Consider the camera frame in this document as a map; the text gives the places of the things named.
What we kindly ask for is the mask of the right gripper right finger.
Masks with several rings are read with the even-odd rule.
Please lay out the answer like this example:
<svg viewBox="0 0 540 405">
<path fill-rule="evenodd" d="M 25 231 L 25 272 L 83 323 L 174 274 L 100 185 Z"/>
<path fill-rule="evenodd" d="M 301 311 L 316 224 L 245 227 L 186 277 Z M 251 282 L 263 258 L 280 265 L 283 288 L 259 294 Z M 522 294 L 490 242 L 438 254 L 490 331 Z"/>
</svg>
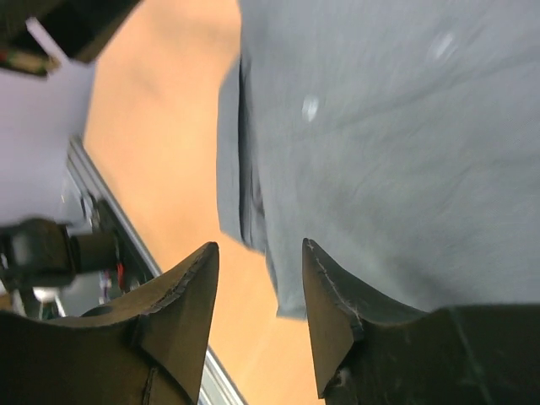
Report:
<svg viewBox="0 0 540 405">
<path fill-rule="evenodd" d="M 536 404 L 538 305 L 424 312 L 389 298 L 304 240 L 318 397 L 327 404 Z"/>
</svg>

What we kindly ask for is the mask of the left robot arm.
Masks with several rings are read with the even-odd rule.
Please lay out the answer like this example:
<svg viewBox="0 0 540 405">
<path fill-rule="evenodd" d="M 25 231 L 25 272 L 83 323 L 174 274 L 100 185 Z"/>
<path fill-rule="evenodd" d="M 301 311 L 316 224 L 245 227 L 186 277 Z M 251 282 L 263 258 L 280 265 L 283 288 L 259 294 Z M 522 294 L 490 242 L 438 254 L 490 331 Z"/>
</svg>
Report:
<svg viewBox="0 0 540 405">
<path fill-rule="evenodd" d="M 69 145 L 85 128 L 95 60 L 134 1 L 1 4 L 1 282 L 7 291 L 58 288 L 76 277 L 56 215 Z"/>
</svg>

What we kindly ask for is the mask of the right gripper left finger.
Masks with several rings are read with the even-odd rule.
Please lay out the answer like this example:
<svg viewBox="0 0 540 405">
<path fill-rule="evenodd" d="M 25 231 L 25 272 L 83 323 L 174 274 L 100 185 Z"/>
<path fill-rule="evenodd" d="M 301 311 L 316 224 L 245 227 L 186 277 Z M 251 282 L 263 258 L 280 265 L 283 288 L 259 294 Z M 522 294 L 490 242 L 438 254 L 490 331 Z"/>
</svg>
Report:
<svg viewBox="0 0 540 405">
<path fill-rule="evenodd" d="M 4 404 L 194 404 L 219 279 L 209 242 L 82 316 L 1 314 Z"/>
</svg>

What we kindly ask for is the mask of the grey long sleeve shirt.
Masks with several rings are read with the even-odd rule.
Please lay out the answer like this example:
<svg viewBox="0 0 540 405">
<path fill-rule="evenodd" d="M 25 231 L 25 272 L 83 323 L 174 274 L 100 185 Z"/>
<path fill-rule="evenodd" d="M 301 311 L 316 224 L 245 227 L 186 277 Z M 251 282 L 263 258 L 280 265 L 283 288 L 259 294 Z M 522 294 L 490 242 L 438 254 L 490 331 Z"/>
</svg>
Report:
<svg viewBox="0 0 540 405">
<path fill-rule="evenodd" d="M 539 299 L 539 4 L 242 1 L 220 229 L 304 318 L 315 240 L 423 311 Z"/>
</svg>

